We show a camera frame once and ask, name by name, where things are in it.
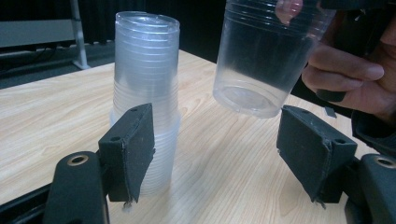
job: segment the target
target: clear plastic cup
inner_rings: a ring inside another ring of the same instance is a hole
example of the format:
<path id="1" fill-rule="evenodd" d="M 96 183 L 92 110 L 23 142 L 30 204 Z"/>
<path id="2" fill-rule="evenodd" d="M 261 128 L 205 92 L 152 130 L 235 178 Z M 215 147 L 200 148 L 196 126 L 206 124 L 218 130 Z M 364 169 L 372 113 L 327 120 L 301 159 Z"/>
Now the clear plastic cup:
<path id="1" fill-rule="evenodd" d="M 156 193 L 169 183 L 177 147 L 178 21 L 144 12 L 116 15 L 113 125 L 128 109 L 152 103 L 156 153 L 141 187 Z"/>
<path id="2" fill-rule="evenodd" d="M 295 2 L 303 5 L 285 15 L 290 1 L 227 1 L 213 89 L 221 105 L 264 119 L 278 114 L 333 16 L 317 0 Z"/>

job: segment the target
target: black curtain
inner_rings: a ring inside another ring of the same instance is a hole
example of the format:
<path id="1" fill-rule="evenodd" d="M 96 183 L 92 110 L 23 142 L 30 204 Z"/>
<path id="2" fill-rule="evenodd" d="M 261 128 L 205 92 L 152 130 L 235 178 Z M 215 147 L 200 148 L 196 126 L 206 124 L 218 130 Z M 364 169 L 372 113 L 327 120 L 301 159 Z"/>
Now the black curtain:
<path id="1" fill-rule="evenodd" d="M 114 40 L 120 11 L 145 11 L 146 0 L 78 0 L 86 43 Z M 71 19 L 70 0 L 0 0 L 0 21 Z"/>

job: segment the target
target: cup bottom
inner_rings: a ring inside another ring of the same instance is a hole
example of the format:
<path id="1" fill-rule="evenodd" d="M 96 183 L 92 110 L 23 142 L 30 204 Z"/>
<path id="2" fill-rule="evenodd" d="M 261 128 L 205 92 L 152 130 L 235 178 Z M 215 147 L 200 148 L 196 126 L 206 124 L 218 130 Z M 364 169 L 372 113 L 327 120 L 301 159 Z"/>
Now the cup bottom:
<path id="1" fill-rule="evenodd" d="M 256 86 L 246 82 L 217 83 L 214 98 L 231 110 L 260 119 L 269 119 L 280 112 L 289 94 L 269 85 Z"/>

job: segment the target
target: hand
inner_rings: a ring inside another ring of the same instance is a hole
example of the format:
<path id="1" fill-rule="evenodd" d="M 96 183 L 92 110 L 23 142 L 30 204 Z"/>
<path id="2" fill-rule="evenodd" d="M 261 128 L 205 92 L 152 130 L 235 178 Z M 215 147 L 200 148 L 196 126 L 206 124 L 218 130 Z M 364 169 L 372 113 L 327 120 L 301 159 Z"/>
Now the hand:
<path id="1" fill-rule="evenodd" d="M 329 46 L 336 24 L 311 55 L 303 82 L 311 90 L 345 91 L 343 107 L 373 114 L 396 127 L 396 14 L 366 59 Z"/>

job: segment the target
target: table surface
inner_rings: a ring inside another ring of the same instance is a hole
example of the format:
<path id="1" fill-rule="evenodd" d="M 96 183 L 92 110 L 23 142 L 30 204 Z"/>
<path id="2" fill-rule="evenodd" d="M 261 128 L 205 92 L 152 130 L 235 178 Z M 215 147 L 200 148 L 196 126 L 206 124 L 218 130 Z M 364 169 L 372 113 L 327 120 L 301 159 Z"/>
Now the table surface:
<path id="1" fill-rule="evenodd" d="M 346 223 L 340 203 L 311 203 L 280 158 L 280 115 L 257 119 L 212 97 L 216 65 L 179 53 L 182 122 L 172 180 L 165 192 L 141 196 L 122 211 L 109 203 L 111 223 Z M 0 204 L 51 182 L 56 163 L 98 149 L 109 129 L 114 64 L 0 90 Z M 357 157 L 373 152 L 351 136 L 350 120 L 290 96 L 355 140 Z"/>

